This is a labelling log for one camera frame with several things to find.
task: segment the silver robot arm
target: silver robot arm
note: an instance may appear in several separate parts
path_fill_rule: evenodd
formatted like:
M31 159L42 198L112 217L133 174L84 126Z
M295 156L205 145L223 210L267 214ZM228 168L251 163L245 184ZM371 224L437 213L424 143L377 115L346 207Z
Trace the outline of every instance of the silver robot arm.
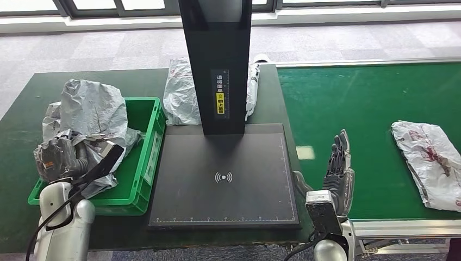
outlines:
M314 225L313 239L306 244L307 247L314 245L314 259L353 261L356 237L347 215L352 205L354 170L351 168L350 143L346 131L342 130L334 137L322 190L314 191L310 188L298 171L294 171L293 176L297 190L306 196L306 210Z
M43 223L68 200L71 189L72 185L67 182L57 182L43 189L40 193L42 217L39 223ZM67 205L39 231L34 249L36 260L85 261L94 219L95 206L90 201L82 199L73 209Z
M95 206L82 196L92 181L104 177L123 148L111 142L101 162L82 177L67 177L51 183L40 193L39 227L27 248L26 261L34 247L37 261L85 261Z

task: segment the robotic hand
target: robotic hand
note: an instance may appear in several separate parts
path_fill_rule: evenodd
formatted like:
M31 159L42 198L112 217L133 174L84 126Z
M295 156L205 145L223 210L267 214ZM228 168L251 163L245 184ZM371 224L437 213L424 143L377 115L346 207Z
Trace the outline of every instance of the robotic hand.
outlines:
M334 137L323 190L331 192L336 215L346 217L351 210L354 193L354 170L351 168L349 137L343 129Z
M355 233L347 215L352 205L354 170L351 168L350 143L345 130L334 137L322 190L314 191L302 174L293 172L297 190L306 196L306 209L314 225L311 239L285 260L312 245L316 261L353 261Z

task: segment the plastic package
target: plastic package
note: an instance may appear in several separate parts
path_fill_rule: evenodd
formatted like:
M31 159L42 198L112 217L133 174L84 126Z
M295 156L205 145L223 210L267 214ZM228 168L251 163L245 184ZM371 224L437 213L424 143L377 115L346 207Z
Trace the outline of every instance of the plastic package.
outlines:
M461 212L461 156L437 125L397 121L392 134L427 208Z
M248 68L245 121L253 114L256 106L259 72L258 64L251 64ZM167 125L200 125L202 123L188 58L170 61L163 105L168 117Z
M78 133L72 138L72 145L77 146L80 142L85 145L89 170L101 161L102 156L99 152L106 141L125 149L110 174L93 181L83 191L86 197L117 185L113 173L123 157L140 139L141 133L128 128L126 104L120 90L111 85L88 80L69 80L65 84L61 102L48 106L42 129L42 148L47 147L48 142L61 130L69 129Z
M74 146L71 140L74 135L66 130L34 150L37 170L44 181L80 177L88 171L85 145L80 142Z

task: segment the green plastic crate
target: green plastic crate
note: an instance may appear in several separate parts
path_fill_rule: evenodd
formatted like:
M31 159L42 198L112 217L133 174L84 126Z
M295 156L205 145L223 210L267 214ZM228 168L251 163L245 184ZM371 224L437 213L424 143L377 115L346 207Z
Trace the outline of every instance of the green plastic crate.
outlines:
M146 133L146 137L133 147L115 172L119 184L90 199L96 215L142 215L149 205L166 117L159 98L133 97L125 98L125 102L128 127ZM39 204L40 192L46 185L42 179L37 181L29 195L30 205Z

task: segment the black cable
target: black cable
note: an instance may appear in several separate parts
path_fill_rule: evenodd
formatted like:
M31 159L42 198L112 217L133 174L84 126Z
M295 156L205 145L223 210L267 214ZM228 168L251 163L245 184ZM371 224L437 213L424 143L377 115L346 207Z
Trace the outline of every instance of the black cable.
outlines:
M90 183L86 183L83 187L81 187L75 194L73 194L66 202L64 202L58 209L56 209L47 219L42 222L42 224L39 225L39 227L35 230L34 234L32 234L32 237L29 240L29 245L27 246L27 252L26 252L26 261L30 260L30 254L32 252L32 247L35 245L34 243L36 242L36 237L39 234L40 230L48 223L50 222L62 209L66 207L71 201L80 195L86 187L88 187Z
M318 237L315 237L313 241L310 241L310 238L316 233L316 231L312 232L309 236L309 242L306 243L305 245L298 247L297 249L291 251L287 256L283 259L283 261L288 261L290 258L292 258L294 255L309 249L310 247L316 245L318 242L322 241L325 236L327 235L326 233L320 234Z

